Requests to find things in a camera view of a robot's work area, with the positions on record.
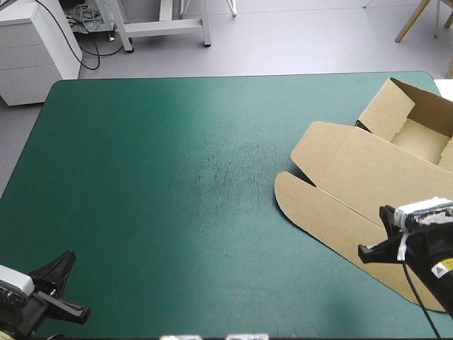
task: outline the gray floor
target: gray floor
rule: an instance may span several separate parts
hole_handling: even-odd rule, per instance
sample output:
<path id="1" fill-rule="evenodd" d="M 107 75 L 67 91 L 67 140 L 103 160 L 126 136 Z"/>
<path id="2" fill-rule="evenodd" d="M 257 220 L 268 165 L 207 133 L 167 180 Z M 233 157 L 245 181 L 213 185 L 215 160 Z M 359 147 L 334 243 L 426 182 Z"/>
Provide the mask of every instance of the gray floor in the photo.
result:
<path id="1" fill-rule="evenodd" d="M 135 52 L 102 59 L 80 78 L 197 77 L 423 70 L 445 77 L 453 57 L 453 31 L 434 39 L 435 2 L 403 42 L 394 38 L 419 0 L 237 0 L 233 18 L 225 0 L 210 0 L 212 47 L 200 34 L 134 40 Z M 130 21 L 155 18 L 157 1 L 123 0 Z M 188 16 L 198 15 L 193 0 Z M 449 9 L 442 5 L 441 21 Z M 114 50 L 98 36 L 102 52 Z M 89 40 L 82 45 L 90 48 Z M 86 57 L 87 64 L 96 59 Z M 21 153 L 40 105 L 9 108 L 0 101 L 0 193 Z"/>

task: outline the cable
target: cable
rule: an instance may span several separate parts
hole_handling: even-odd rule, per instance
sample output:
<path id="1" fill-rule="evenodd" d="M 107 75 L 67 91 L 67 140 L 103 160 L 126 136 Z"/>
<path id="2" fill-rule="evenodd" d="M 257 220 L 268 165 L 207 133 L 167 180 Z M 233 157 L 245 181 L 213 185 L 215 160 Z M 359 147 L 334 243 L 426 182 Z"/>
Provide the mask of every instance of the cable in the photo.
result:
<path id="1" fill-rule="evenodd" d="M 94 71 L 95 69 L 98 69 L 101 65 L 101 56 L 99 55 L 99 50 L 98 50 L 98 45 L 96 44 L 96 41 L 94 40 L 94 38 L 91 36 L 91 34 L 88 34 L 88 36 L 90 37 L 90 39 L 93 41 L 93 44 L 94 44 L 94 48 L 96 49 L 96 55 L 98 57 L 98 64 L 96 65 L 96 67 L 89 67 L 89 66 L 86 66 L 80 59 L 79 57 L 77 57 L 76 53 L 74 52 L 74 50 L 72 49 L 72 46 L 71 44 L 69 43 L 68 41 L 68 38 L 66 37 L 66 35 L 64 34 L 64 31 L 63 31 L 63 28 L 61 27 L 61 25 L 59 24 L 58 20 L 55 18 L 55 16 L 53 15 L 53 13 L 40 1 L 40 0 L 36 0 L 36 2 L 41 5 L 49 14 L 50 16 L 54 19 L 55 23 L 57 24 L 59 30 L 62 32 L 62 35 L 63 35 L 63 38 L 66 40 L 66 44 L 68 44 L 69 46 L 69 49 L 71 50 L 72 54 L 75 56 L 75 58 L 77 59 L 77 61 L 80 63 L 81 66 L 85 67 L 86 69 L 90 69 L 91 71 Z"/>
<path id="2" fill-rule="evenodd" d="M 423 311 L 423 314 L 425 314 L 426 319 L 427 319 L 428 322 L 430 323 L 430 326 L 431 326 L 431 328 L 432 328 L 432 331 L 434 332 L 434 334 L 435 334 L 435 336 L 436 336 L 437 339 L 441 339 L 440 334 L 439 334 L 439 331 L 437 330 L 436 326 L 434 325 L 434 322 L 432 322 L 431 317 L 430 317 L 430 315 L 428 314 L 428 311 L 426 310 L 426 307 L 425 307 L 425 305 L 424 305 L 423 302 L 422 302 L 422 299 L 420 299 L 420 296 L 419 296 L 417 290 L 415 289 L 415 286 L 413 285 L 412 279 L 411 279 L 411 277 L 409 276 L 409 271 L 408 271 L 408 267 L 407 267 L 407 265 L 406 265 L 406 262 L 403 262 L 403 269 L 404 269 L 404 273 L 406 274 L 406 278 L 408 279 L 409 286 L 411 287 L 411 289 L 412 289 L 412 291 L 413 291 L 413 294 L 415 295 L 415 298 L 417 299 L 418 304 L 420 305 L 420 308 L 421 308 L 422 311 Z"/>
<path id="3" fill-rule="evenodd" d="M 88 53 L 89 55 L 95 55 L 95 56 L 97 56 L 96 53 L 92 53 L 92 52 L 90 52 L 90 51 L 87 51 L 87 50 L 85 50 L 85 49 L 82 48 L 82 47 L 80 47 L 80 49 L 81 49 L 82 51 L 84 51 L 85 53 Z M 99 57 L 109 57 L 109 56 L 111 56 L 111 55 L 116 55 L 116 54 L 117 54 L 119 51 L 121 51 L 121 50 L 122 50 L 122 45 L 121 45 L 120 48 L 118 48 L 116 51 L 111 52 L 111 53 L 105 53 L 105 54 L 103 54 L 103 55 L 99 55 Z"/>
<path id="4" fill-rule="evenodd" d="M 13 3 L 15 0 L 6 0 L 4 3 L 0 5 L 0 9 L 7 7 L 9 4 Z"/>
<path id="5" fill-rule="evenodd" d="M 72 20 L 72 21 L 73 21 L 73 23 L 70 23 L 71 27 L 73 27 L 73 26 L 80 26 L 80 25 L 83 24 L 81 21 L 79 21 L 79 20 L 77 20 L 77 19 L 75 19 L 75 18 L 72 18 L 72 17 L 70 17 L 70 16 L 67 16 L 66 19 L 67 19 L 67 20 Z M 109 52 L 109 53 L 100 54 L 100 53 L 94 53 L 94 52 L 90 52 L 90 51 L 88 51 L 88 50 L 85 50 L 85 49 L 84 49 L 82 46 L 80 46 L 80 45 L 79 45 L 79 47 L 80 47 L 80 49 L 81 49 L 82 51 L 88 53 L 89 55 L 94 55 L 94 56 L 96 56 L 96 57 L 97 57 L 97 56 L 99 56 L 99 57 L 109 57 L 109 56 L 111 56 L 111 55 L 116 55 L 116 54 L 117 54 L 119 51 L 121 51 L 122 48 L 123 48 L 123 46 L 121 45 L 120 48 L 118 48 L 118 49 L 117 49 L 116 51 L 114 51 L 114 52 Z"/>

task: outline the open box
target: open box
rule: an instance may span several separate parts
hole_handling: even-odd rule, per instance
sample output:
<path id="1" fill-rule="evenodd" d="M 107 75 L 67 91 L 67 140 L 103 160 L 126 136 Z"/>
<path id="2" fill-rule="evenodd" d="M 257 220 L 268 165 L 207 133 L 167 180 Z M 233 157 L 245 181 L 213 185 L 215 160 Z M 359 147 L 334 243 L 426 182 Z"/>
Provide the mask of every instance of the open box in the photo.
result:
<path id="1" fill-rule="evenodd" d="M 452 135 L 452 102 L 389 79 L 355 127 L 310 125 L 291 158 L 316 187 L 282 172 L 275 179 L 278 204 L 293 223 L 415 302 L 401 265 L 364 265 L 357 245 L 386 239 L 381 205 L 453 198 Z M 413 278 L 426 307 L 443 310 Z"/>

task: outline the cardboard flap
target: cardboard flap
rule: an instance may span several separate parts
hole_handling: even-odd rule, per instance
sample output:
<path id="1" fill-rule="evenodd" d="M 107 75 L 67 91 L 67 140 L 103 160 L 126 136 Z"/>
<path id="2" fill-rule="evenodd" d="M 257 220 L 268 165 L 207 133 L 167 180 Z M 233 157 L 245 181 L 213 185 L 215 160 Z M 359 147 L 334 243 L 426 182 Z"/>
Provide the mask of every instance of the cardboard flap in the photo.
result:
<path id="1" fill-rule="evenodd" d="M 387 80 L 359 117 L 359 121 L 372 133 L 392 140 L 403 127 L 415 103 L 395 83 Z"/>
<path id="2" fill-rule="evenodd" d="M 415 103 L 411 120 L 448 138 L 453 136 L 453 102 L 401 80 L 392 81 Z"/>
<path id="3" fill-rule="evenodd" d="M 452 173 L 358 127 L 317 186 L 376 225 L 381 205 L 453 198 Z"/>
<path id="4" fill-rule="evenodd" d="M 280 209 L 295 225 L 407 300 L 416 303 L 400 265 L 365 265 L 357 254 L 358 244 L 376 244 L 385 240 L 384 228 L 378 227 L 322 190 L 287 172 L 277 175 L 274 189 Z M 411 278 L 425 306 L 430 310 L 443 311 L 416 275 L 413 274 Z"/>
<path id="5" fill-rule="evenodd" d="M 450 140 L 445 146 L 439 161 L 439 166 L 453 172 L 453 140 Z"/>
<path id="6" fill-rule="evenodd" d="M 316 184 L 354 127 L 314 122 L 292 150 L 292 161 Z"/>

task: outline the green table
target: green table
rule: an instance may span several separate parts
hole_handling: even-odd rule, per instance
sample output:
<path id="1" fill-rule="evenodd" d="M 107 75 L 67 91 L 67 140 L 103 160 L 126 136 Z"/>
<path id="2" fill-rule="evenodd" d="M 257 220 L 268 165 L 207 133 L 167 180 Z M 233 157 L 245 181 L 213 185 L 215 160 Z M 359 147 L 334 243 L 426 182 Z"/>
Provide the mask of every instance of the green table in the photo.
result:
<path id="1" fill-rule="evenodd" d="M 57 83 L 0 200 L 2 264 L 78 256 L 65 298 L 92 316 L 42 335 L 432 336 L 273 193 L 308 125 L 353 124 L 390 76 L 437 91 L 422 72 Z"/>

